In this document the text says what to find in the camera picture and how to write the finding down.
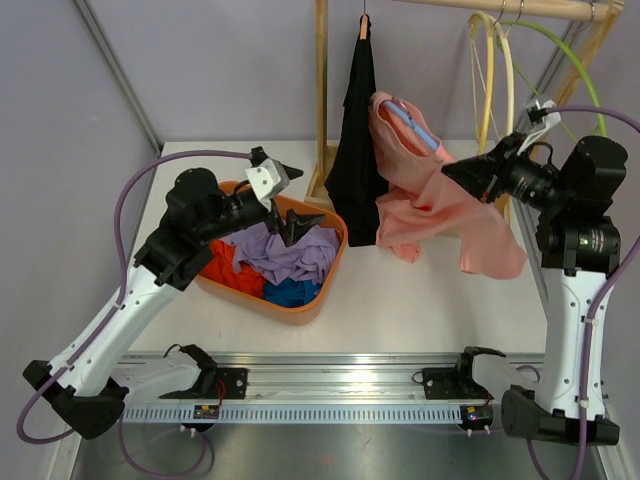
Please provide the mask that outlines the cream clothes hanger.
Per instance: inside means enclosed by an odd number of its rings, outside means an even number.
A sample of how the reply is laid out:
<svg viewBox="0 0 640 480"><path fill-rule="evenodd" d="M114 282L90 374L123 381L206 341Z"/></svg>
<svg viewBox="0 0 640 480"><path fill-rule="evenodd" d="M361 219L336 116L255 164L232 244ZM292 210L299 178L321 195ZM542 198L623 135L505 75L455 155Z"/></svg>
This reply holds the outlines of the cream clothes hanger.
<svg viewBox="0 0 640 480"><path fill-rule="evenodd" d="M502 53L504 73L505 73L505 136L513 133L515 115L515 81L514 65L511 48L508 40L509 29L504 29L501 19L506 11L507 2L501 3L498 17L494 20L493 30L495 33L496 45Z"/></svg>

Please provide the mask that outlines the light blue clothes hanger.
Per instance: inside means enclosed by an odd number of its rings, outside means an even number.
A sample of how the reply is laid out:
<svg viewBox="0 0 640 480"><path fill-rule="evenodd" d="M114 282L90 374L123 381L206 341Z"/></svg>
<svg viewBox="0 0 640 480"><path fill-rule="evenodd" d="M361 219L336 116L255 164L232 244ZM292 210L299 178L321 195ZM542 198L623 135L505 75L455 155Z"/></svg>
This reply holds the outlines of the light blue clothes hanger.
<svg viewBox="0 0 640 480"><path fill-rule="evenodd" d="M385 100L382 104L393 112L422 142L431 150L436 151L440 146L440 140L422 128L413 118L406 105L400 100Z"/></svg>

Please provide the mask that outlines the blue t shirt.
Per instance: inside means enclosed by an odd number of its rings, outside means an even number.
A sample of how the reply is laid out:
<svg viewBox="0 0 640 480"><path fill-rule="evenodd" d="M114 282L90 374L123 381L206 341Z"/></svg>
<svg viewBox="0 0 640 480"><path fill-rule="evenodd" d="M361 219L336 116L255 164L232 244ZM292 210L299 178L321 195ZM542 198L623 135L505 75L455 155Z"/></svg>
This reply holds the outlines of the blue t shirt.
<svg viewBox="0 0 640 480"><path fill-rule="evenodd" d="M267 282L263 288L263 299L283 308L299 308L311 303L321 289L322 284L314 284L311 280L287 278L278 285Z"/></svg>

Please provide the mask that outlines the purple t shirt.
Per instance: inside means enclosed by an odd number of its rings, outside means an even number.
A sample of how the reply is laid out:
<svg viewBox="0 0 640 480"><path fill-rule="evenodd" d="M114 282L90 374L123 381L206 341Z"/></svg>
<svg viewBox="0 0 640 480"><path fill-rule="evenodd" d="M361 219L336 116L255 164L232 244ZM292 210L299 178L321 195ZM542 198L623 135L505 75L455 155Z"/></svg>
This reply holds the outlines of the purple t shirt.
<svg viewBox="0 0 640 480"><path fill-rule="evenodd" d="M341 246L336 231L314 226L292 246L264 224L254 225L222 239L236 247L234 260L249 264L269 283L278 285L291 278L323 284Z"/></svg>

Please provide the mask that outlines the green clothes hanger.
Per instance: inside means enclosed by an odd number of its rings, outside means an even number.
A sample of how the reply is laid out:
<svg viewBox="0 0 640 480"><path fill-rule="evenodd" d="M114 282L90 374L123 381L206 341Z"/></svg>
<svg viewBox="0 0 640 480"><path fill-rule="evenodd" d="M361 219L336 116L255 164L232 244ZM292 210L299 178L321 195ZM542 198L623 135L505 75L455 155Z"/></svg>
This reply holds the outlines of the green clothes hanger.
<svg viewBox="0 0 640 480"><path fill-rule="evenodd" d="M599 48L597 44L593 45L595 48L594 52L588 53L584 51L581 55L578 55L572 50L571 41L581 35L579 30L568 27L563 37L561 37L547 28L530 21L510 19L503 21L502 25L508 25L509 28L516 25L532 30L555 45L554 53L536 86L533 86L533 84L522 75L522 71L518 67L515 67L515 71L530 87L533 94L547 94L550 86L554 82L559 81L559 74L564 72L565 78L560 82L560 86L553 96L556 104L566 104L571 99L576 88L579 85L583 85L591 100L591 104L596 107L601 106L600 96L587 70L587 67L595 58L595 54Z"/></svg>

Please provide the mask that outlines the orange t shirt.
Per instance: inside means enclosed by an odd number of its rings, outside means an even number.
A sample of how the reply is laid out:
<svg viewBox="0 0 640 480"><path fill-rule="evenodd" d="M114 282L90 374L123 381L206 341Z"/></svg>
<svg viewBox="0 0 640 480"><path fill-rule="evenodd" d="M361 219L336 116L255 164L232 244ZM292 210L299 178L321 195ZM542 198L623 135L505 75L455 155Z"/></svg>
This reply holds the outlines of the orange t shirt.
<svg viewBox="0 0 640 480"><path fill-rule="evenodd" d="M237 263L236 247L222 240L209 244L212 260L200 272L200 276L243 294L262 298L266 279L246 262Z"/></svg>

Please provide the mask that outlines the yellow clothes hanger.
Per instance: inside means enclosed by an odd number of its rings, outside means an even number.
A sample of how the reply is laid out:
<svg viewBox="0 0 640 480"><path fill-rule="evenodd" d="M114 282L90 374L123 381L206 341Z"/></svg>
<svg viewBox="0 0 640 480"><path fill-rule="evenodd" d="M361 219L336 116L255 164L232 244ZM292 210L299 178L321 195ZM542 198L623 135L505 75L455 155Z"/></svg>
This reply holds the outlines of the yellow clothes hanger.
<svg viewBox="0 0 640 480"><path fill-rule="evenodd" d="M472 100L478 152L486 151L493 120L495 74L494 28L491 18L476 10L468 19Z"/></svg>

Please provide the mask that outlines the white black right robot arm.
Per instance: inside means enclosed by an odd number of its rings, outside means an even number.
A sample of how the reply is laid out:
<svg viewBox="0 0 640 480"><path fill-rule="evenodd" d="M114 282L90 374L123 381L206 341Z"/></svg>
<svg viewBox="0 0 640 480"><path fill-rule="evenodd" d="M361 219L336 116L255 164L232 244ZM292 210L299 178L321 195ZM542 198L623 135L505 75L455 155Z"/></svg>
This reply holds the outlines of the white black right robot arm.
<svg viewBox="0 0 640 480"><path fill-rule="evenodd" d="M541 377L528 379L500 351L469 346L454 367L423 370L425 395L497 400L511 437L613 446L620 429L605 414L600 365L621 242L607 211L628 155L601 136L579 140L561 167L536 163L529 154L523 136L513 134L486 154L446 165L443 173L482 202L506 194L539 213L547 321Z"/></svg>

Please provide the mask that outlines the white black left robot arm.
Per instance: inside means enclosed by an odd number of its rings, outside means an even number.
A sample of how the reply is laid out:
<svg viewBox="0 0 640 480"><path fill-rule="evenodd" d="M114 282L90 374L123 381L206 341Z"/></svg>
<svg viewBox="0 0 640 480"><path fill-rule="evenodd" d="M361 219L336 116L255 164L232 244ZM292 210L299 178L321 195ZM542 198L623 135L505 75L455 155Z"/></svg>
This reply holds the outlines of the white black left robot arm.
<svg viewBox="0 0 640 480"><path fill-rule="evenodd" d="M159 226L132 262L121 263L120 286L109 303L63 352L26 366L23 376L35 396L86 440L107 432L132 404L219 396L218 364L193 344L138 371L115 369L146 326L212 260L212 241L262 224L292 243L293 234L321 220L319 214L281 218L276 212L276 196L302 174L267 158L247 169L239 190L228 194L212 171L183 171L166 195Z"/></svg>

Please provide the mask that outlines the pink t shirt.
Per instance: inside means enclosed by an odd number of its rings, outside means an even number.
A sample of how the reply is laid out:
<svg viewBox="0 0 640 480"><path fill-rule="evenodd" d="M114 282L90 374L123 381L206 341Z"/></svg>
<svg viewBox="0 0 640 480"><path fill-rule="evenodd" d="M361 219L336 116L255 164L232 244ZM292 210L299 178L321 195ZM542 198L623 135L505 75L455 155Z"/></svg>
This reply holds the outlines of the pink t shirt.
<svg viewBox="0 0 640 480"><path fill-rule="evenodd" d="M498 280L518 277L527 254L507 220L441 172L444 165L455 162L454 157L440 139L441 146L431 150L382 104L392 99L403 102L414 120L439 139L414 105L385 92L372 95L369 130L377 170L389 182L389 191L376 200L380 220L376 244L413 263L420 256L420 241L452 231L461 240L462 272Z"/></svg>

